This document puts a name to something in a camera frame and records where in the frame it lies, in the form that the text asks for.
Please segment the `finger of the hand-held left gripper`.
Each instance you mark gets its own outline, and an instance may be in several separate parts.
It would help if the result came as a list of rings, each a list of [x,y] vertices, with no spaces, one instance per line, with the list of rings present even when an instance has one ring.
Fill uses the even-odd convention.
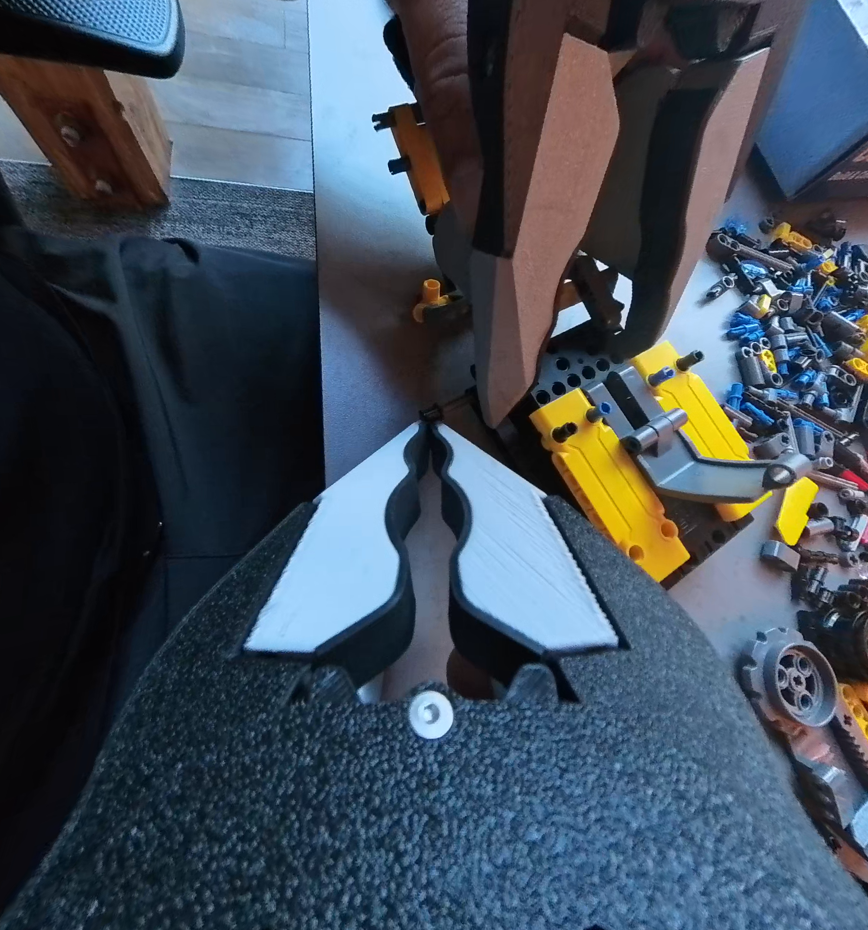
[[[724,203],[770,55],[689,67],[659,104],[638,209],[639,248],[622,357],[657,343]]]
[[[619,132],[609,55],[565,33],[546,103],[512,115],[502,142],[503,241],[475,245],[469,269],[476,383],[497,426],[536,376],[558,286],[580,245]]]

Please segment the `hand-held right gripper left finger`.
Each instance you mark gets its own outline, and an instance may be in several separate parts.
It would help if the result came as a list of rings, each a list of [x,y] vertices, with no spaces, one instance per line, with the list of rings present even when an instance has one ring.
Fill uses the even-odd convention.
[[[416,619],[406,540],[428,461],[428,428],[417,421],[316,498],[246,653],[373,680],[406,651]]]

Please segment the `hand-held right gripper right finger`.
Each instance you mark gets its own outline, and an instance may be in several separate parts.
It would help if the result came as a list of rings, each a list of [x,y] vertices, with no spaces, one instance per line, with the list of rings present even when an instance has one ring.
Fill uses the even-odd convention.
[[[507,687],[542,664],[619,648],[619,635],[552,518],[549,497],[442,423],[431,425],[441,517],[454,546],[455,650]]]

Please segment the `yellow black brick vehicle model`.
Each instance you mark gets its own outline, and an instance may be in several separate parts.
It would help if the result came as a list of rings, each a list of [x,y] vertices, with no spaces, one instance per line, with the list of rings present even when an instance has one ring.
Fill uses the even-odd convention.
[[[621,362],[595,353],[593,337],[585,322],[551,339],[501,441],[525,476],[564,491],[664,587],[733,540],[776,491],[811,489],[795,450],[752,457],[693,369],[701,354],[662,342]]]

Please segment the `grey desk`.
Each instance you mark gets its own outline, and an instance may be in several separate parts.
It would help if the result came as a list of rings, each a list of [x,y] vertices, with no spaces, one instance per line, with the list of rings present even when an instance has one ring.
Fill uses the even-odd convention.
[[[410,321],[403,299],[433,269],[429,237],[412,197],[388,179],[387,133],[370,128],[369,110],[399,82],[379,39],[382,2],[310,2],[314,196],[322,320],[325,457],[336,482],[411,426],[417,407],[462,387],[468,376],[465,330],[428,331]],[[495,458],[503,455],[465,402],[446,426]],[[499,462],[514,471],[502,459]],[[649,593],[641,632],[653,634],[652,668],[643,666],[624,697],[623,661],[637,652],[572,657],[588,665],[603,701],[558,697],[551,668],[527,666],[524,702],[474,700],[442,680],[452,646],[449,563],[454,546],[441,517],[440,478],[432,464],[418,483],[421,518],[407,539],[417,598],[406,656],[366,686],[372,702],[348,712],[347,758],[330,762],[353,797],[341,829],[370,814],[392,832],[381,854],[408,855],[409,901],[458,907],[509,904],[510,917],[537,926],[572,900],[577,868],[620,886],[655,928],[791,928],[796,880],[819,899],[823,924],[868,926],[868,898],[843,862],[868,861],[842,845],[835,858],[794,794],[784,750],[765,731],[716,653],[656,582],[614,552],[584,517],[576,527],[612,565]],[[525,917],[534,892],[537,916]],[[547,905],[549,915],[541,910]]]

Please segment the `person's left hand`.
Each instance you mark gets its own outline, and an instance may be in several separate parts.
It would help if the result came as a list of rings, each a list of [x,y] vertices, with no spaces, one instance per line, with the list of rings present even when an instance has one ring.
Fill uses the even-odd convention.
[[[398,1],[391,6],[403,26],[417,100],[451,203],[471,231],[482,174],[467,71],[467,2]]]

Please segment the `blue cardboard box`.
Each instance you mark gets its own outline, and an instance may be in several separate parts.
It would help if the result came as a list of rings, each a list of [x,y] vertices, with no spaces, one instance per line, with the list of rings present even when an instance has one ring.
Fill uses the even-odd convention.
[[[807,3],[756,151],[786,201],[868,198],[868,1]]]

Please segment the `pile of small brick parts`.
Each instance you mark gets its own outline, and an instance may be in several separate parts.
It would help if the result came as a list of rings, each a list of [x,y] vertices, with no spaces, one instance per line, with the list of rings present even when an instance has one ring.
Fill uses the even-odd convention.
[[[728,220],[707,242],[722,276],[704,300],[744,298],[725,331],[738,376],[723,408],[755,457],[789,447],[819,487],[794,547],[794,597],[830,603],[825,576],[838,569],[868,601],[868,244],[831,212],[759,229]]]

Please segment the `person's dark clothed lap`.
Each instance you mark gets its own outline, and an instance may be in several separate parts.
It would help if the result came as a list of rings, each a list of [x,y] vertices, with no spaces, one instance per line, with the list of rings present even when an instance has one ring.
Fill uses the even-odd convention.
[[[0,227],[0,915],[323,439],[313,260]]]

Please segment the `yellow curved brick panel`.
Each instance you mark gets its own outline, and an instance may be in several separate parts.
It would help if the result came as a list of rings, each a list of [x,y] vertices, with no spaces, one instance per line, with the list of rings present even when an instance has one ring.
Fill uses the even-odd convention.
[[[774,530],[779,541],[794,548],[810,520],[809,509],[818,494],[819,487],[808,476],[804,476],[781,492]]]

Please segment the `grey toothed brick wheel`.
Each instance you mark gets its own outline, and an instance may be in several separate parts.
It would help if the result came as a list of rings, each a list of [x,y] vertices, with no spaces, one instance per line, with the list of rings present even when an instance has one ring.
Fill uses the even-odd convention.
[[[795,629],[756,633],[738,662],[738,681],[756,714],[786,735],[829,725],[837,707],[835,672]]]

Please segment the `black brick tyre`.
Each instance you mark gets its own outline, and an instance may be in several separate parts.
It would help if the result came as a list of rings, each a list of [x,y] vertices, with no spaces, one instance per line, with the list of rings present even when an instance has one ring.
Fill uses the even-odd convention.
[[[823,654],[840,682],[868,683],[868,606],[802,610],[798,628]]]

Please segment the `wooden table leg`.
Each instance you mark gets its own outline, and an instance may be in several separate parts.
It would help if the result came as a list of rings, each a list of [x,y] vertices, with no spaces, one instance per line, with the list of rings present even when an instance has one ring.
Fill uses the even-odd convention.
[[[172,140],[146,78],[0,54],[0,96],[79,199],[169,203]]]

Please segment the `black office chair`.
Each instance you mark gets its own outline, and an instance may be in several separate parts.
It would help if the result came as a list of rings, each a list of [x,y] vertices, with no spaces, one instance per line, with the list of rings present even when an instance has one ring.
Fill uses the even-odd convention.
[[[0,1],[0,54],[149,80],[175,76],[184,52],[175,1]]]

